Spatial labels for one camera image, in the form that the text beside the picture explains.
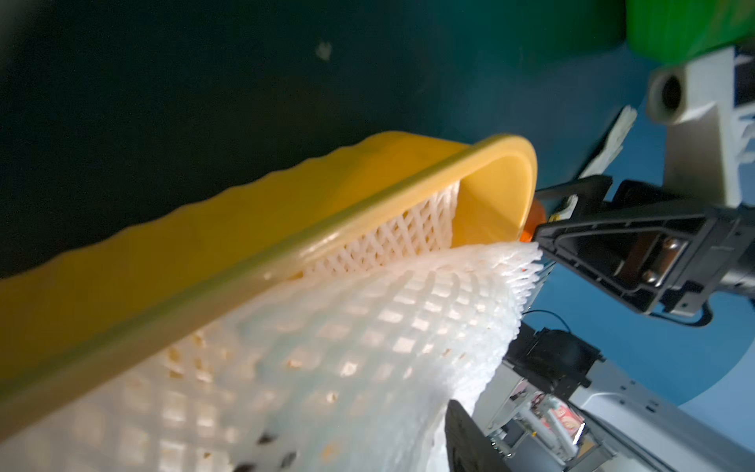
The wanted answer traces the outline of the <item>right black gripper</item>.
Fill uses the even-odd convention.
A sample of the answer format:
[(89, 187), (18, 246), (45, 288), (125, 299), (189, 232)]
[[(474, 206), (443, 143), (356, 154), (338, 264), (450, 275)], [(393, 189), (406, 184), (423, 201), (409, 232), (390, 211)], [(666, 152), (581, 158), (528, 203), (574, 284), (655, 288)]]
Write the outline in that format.
[(711, 319), (716, 292), (754, 300), (753, 206), (718, 222), (692, 200), (597, 212), (611, 185), (592, 175), (535, 192), (564, 201), (534, 235), (547, 257), (651, 319)]

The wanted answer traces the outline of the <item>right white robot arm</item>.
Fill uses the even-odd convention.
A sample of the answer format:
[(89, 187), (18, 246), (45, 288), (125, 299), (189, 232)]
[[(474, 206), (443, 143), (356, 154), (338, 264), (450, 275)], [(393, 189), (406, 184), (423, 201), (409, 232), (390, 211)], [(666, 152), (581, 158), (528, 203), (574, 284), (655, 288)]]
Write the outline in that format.
[[(542, 223), (545, 256), (647, 318), (686, 328), (713, 321), (716, 292), (754, 295), (754, 210), (610, 177), (536, 193), (575, 197), (566, 220)], [(750, 471), (754, 455), (631, 379), (564, 330), (525, 328), (505, 357), (534, 387), (574, 407), (595, 433), (656, 471)]]

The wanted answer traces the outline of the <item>white foam net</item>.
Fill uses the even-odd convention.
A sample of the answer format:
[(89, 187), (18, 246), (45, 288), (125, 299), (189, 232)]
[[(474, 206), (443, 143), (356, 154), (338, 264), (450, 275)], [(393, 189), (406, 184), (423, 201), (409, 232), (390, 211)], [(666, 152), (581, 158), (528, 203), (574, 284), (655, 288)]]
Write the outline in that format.
[(460, 184), (456, 182), (411, 206), (399, 216), (309, 265), (303, 271), (304, 277), (361, 273), (398, 260), (450, 248), (459, 188)]
[(273, 287), (1, 446), (5, 471), (444, 471), (540, 271), (465, 246)]

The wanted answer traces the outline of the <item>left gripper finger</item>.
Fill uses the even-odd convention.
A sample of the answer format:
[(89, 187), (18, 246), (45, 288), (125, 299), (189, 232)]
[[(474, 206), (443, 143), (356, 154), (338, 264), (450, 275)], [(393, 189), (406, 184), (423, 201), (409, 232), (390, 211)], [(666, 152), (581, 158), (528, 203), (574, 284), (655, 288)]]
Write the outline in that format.
[(503, 457), (455, 399), (447, 405), (444, 432), (451, 472), (510, 471)]

